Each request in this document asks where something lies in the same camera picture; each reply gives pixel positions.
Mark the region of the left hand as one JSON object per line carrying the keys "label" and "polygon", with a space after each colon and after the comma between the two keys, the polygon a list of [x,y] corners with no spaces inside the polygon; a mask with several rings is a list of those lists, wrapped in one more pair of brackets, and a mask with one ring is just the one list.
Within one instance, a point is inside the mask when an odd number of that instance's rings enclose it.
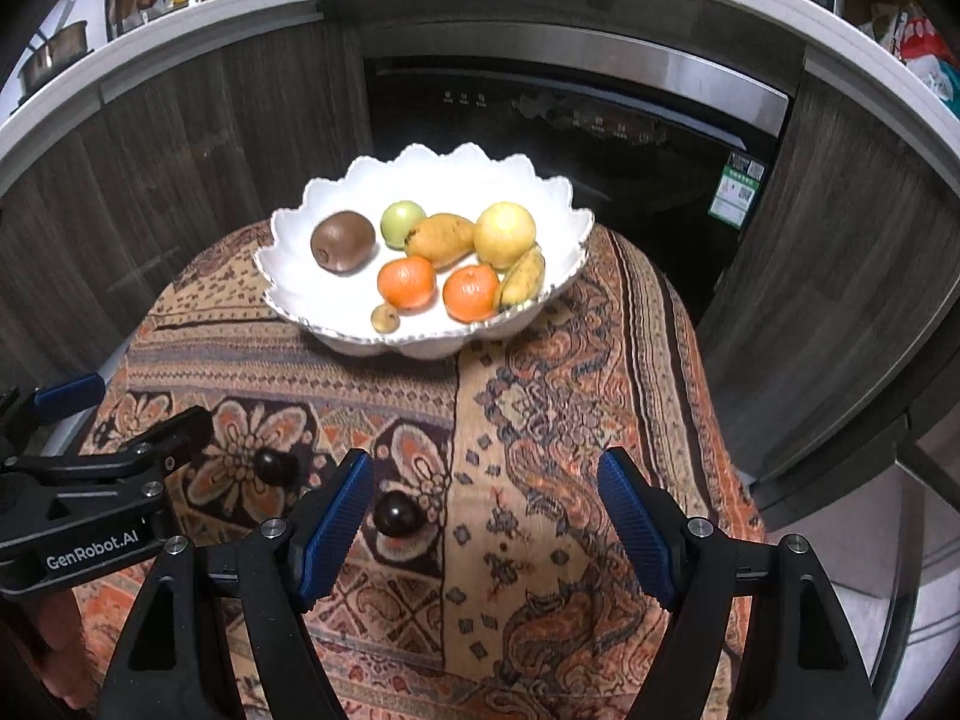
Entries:
{"label": "left hand", "polygon": [[96,699],[96,683],[86,660],[82,617],[71,590],[51,593],[28,605],[29,619],[47,652],[37,674],[53,697],[73,710],[86,710]]}

